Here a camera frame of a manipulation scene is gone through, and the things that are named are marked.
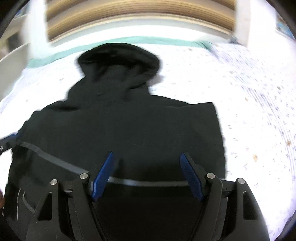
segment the white bedsheet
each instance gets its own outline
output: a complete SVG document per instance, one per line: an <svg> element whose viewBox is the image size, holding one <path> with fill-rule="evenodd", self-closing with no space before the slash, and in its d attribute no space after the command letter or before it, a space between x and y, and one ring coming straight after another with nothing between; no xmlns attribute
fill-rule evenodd
<svg viewBox="0 0 296 241"><path fill-rule="evenodd" d="M267 67L245 47L206 49L138 44L161 59L150 92L188 102L213 102L226 151L226 179L246 180L267 222L271 240L282 231L295 203L295 83L292 74ZM83 77L75 53L25 69L0 103L0 137L18 131L35 110L67 96ZM0 157L0 189L7 182L11 152Z"/></svg>

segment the gray strap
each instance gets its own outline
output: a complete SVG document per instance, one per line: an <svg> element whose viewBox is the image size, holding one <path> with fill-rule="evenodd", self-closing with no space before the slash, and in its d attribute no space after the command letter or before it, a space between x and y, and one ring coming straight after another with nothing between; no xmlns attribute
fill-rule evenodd
<svg viewBox="0 0 296 241"><path fill-rule="evenodd" d="M71 163L65 162L62 159L59 159L57 157L54 157L54 156L42 151L38 146L35 146L34 144L24 142L24 141L20 141L17 144L32 150L41 158L43 158L43 159L61 167L61 168L64 168L70 172L76 173L78 175L80 175L81 173L84 173L84 172L86 172L86 173L89 172L81 167L77 167L75 165L72 165Z"/></svg>
<svg viewBox="0 0 296 241"><path fill-rule="evenodd" d="M23 193L23 195L22 195L22 201L23 201L24 205L30 210L30 212L31 212L31 213L34 213L34 212L35 212L35 209L32 208L32 206L31 206L31 205L27 202L27 200L25 199L25 192L26 192L26 191L24 191L24 193Z"/></svg>
<svg viewBox="0 0 296 241"><path fill-rule="evenodd" d="M117 177L109 177L109 183L122 184L126 186L134 187L184 187L188 186L187 181L162 181L162 182L148 182L148 181L138 181L132 179L122 179Z"/></svg>

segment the hood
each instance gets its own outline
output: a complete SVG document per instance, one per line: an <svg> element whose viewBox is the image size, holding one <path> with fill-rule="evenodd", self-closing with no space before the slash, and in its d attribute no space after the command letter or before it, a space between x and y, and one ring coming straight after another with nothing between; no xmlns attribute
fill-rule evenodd
<svg viewBox="0 0 296 241"><path fill-rule="evenodd" d="M85 77L68 93L68 99L86 101L97 96L127 96L130 89L148 88L159 60L152 53L126 43L107 43L88 50L78 58Z"/></svg>

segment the blue finger pad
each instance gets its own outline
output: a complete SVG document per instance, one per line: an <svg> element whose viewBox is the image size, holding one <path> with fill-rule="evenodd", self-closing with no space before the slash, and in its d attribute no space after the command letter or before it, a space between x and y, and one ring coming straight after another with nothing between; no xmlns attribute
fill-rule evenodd
<svg viewBox="0 0 296 241"><path fill-rule="evenodd" d="M114 166L114 157L113 157L113 153L110 152L99 174L94 180L93 193L91 195L92 200L94 202L103 195L104 189L107 185L107 181L110 177L111 171L113 170L113 166Z"/></svg>
<svg viewBox="0 0 296 241"><path fill-rule="evenodd" d="M186 156L182 153L180 157L180 165L183 171L183 174L188 182L192 195L197 198L199 201L204 199L204 195L201 189L201 183L195 174L192 166L187 160Z"/></svg>

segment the screw head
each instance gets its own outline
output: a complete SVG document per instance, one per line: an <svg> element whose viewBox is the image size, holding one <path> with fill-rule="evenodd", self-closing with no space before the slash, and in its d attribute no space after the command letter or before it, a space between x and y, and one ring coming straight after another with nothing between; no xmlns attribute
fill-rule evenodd
<svg viewBox="0 0 296 241"><path fill-rule="evenodd" d="M52 179L52 180L50 181L50 184L51 184L51 185L56 185L56 184L57 184L57 179Z"/></svg>
<svg viewBox="0 0 296 241"><path fill-rule="evenodd" d="M242 178L239 178L237 181L238 181L240 184L244 184L244 183L245 183L245 180L242 179Z"/></svg>
<svg viewBox="0 0 296 241"><path fill-rule="evenodd" d="M215 178L215 174L213 174L213 173L208 173L208 174L207 174L207 178L209 178L209 179L214 179L214 178Z"/></svg>
<svg viewBox="0 0 296 241"><path fill-rule="evenodd" d="M80 174L81 179L86 179L89 175L87 173Z"/></svg>

